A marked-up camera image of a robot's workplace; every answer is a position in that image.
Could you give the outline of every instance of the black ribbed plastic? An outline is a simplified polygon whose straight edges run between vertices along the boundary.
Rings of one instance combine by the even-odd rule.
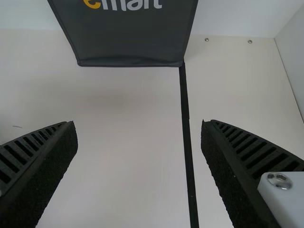
[[[236,228],[279,228],[257,191],[261,175],[304,171],[304,161],[240,128],[212,120],[202,123],[201,149]]]
[[[211,120],[244,170],[258,185],[265,172],[304,171],[304,161],[283,148],[240,128]]]
[[[45,127],[0,146],[0,191],[1,195],[19,179],[39,156],[48,140],[66,122]]]

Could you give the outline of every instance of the screw head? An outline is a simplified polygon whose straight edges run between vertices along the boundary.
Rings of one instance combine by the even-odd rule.
[[[278,189],[288,190],[293,186],[291,179],[279,172],[271,172],[267,175],[267,179],[269,183]]]

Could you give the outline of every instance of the black foam pad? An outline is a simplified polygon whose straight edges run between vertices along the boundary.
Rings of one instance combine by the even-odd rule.
[[[33,228],[77,152],[73,122],[0,146],[0,227]]]
[[[279,228],[257,191],[271,171],[304,171],[304,161],[252,133],[212,120],[202,123],[201,149],[236,228]]]

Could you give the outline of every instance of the black foam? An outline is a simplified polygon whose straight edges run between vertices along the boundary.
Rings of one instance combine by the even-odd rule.
[[[279,228],[257,191],[270,171],[302,171],[304,161],[252,133],[220,121],[202,123],[201,149],[236,228]]]
[[[55,124],[26,136],[32,135],[36,135],[38,141],[32,138],[32,145],[26,142],[24,144],[28,150],[38,155],[0,197],[1,228],[35,227],[77,152],[77,135],[73,122]]]

